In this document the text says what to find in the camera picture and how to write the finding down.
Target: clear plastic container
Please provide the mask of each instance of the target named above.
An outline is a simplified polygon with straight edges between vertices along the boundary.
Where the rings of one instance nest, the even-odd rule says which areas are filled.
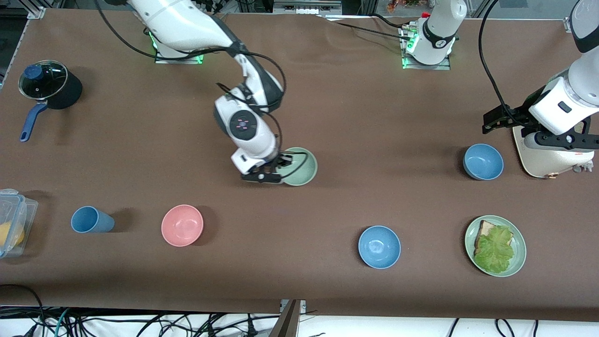
[[[0,190],[0,258],[23,254],[37,206],[14,189]]]

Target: yellow food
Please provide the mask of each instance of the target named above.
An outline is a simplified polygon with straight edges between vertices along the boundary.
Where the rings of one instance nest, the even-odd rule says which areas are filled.
[[[10,230],[10,224],[11,222],[9,221],[0,225],[0,246],[4,246],[4,243],[6,242],[6,238],[8,237],[8,231]],[[23,242],[24,238],[25,232],[21,229],[19,236],[17,237],[17,242],[14,245],[17,246],[18,244]]]

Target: cup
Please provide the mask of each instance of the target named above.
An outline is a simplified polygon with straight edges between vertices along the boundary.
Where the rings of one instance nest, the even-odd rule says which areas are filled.
[[[19,91],[37,103],[27,114],[19,136],[26,142],[33,132],[37,116],[47,108],[60,110],[75,104],[83,86],[64,64],[58,61],[39,61],[27,66],[19,78]]]
[[[114,219],[92,206],[83,206],[73,213],[71,228],[78,233],[106,233],[114,227]]]

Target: brown tabletop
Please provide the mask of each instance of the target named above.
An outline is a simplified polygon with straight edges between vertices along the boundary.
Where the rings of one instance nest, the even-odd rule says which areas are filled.
[[[151,51],[131,13],[107,15]],[[156,65],[97,12],[48,10],[29,24],[0,94],[1,185],[40,203],[24,256],[0,261],[1,283],[29,285],[54,306],[276,312],[280,299],[302,298],[319,314],[599,317],[597,173],[533,179],[509,130],[481,133],[498,101],[478,58],[480,21],[461,26],[451,71],[403,70],[392,38],[316,16],[225,22],[284,68],[289,88],[275,114],[285,147],[316,155],[314,181],[240,180],[229,159],[235,146],[212,116],[222,95],[214,83],[241,81],[226,53],[203,65]],[[371,19],[351,22],[393,33]],[[491,21],[485,47],[513,106],[579,57],[559,21]],[[42,59],[67,65],[84,92],[66,110],[40,114],[20,143],[33,102],[17,80]],[[464,149],[481,142],[503,154],[497,180],[462,171]],[[160,223],[183,203],[199,208],[205,232],[175,248]],[[112,214],[112,233],[73,232],[69,219],[87,204]],[[485,214],[524,235],[528,257],[514,276],[487,276],[465,254],[465,228]],[[401,239],[388,270],[367,267],[356,249],[377,224]],[[0,303],[33,300],[4,290]]]

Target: green bowl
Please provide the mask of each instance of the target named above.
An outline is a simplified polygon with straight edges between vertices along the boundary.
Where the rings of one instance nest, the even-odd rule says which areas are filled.
[[[510,231],[512,233],[514,233],[514,238],[512,239],[512,242],[510,244],[510,246],[512,246],[512,248],[514,249],[514,256],[510,259],[510,266],[507,268],[507,270],[505,270],[501,273],[488,272],[485,269],[482,269],[474,261],[474,250],[476,249],[476,247],[474,246],[474,243],[476,241],[476,236],[479,233],[480,222],[482,220],[487,220],[488,222],[492,223],[493,225],[508,226],[508,227],[510,227]],[[466,253],[468,254],[468,257],[470,257],[470,260],[472,261],[472,263],[474,263],[474,265],[478,269],[482,270],[483,272],[485,272],[491,276],[496,276],[496,277],[512,276],[515,273],[519,272],[520,269],[522,269],[522,266],[524,266],[524,261],[526,261],[526,243],[524,242],[524,237],[522,237],[522,233],[520,233],[520,231],[518,230],[518,228],[516,228],[516,226],[514,226],[514,224],[512,224],[511,222],[509,222],[508,220],[506,220],[500,216],[484,215],[479,218],[476,218],[474,221],[472,221],[470,223],[470,225],[468,226],[468,229],[466,229],[466,236],[464,238],[464,243],[466,245]]]
[[[304,149],[304,148],[290,148],[285,151],[289,152],[306,152],[308,154],[308,159],[305,158],[305,155],[298,154],[293,155],[293,161],[291,165],[285,167],[277,168],[277,173],[285,176],[287,174],[292,173],[301,163],[306,160],[304,165],[302,165],[299,170],[291,174],[290,176],[283,178],[283,182],[287,185],[291,186],[301,186],[309,183],[316,176],[316,172],[318,171],[318,162],[316,161],[316,157],[312,154],[312,152]]]

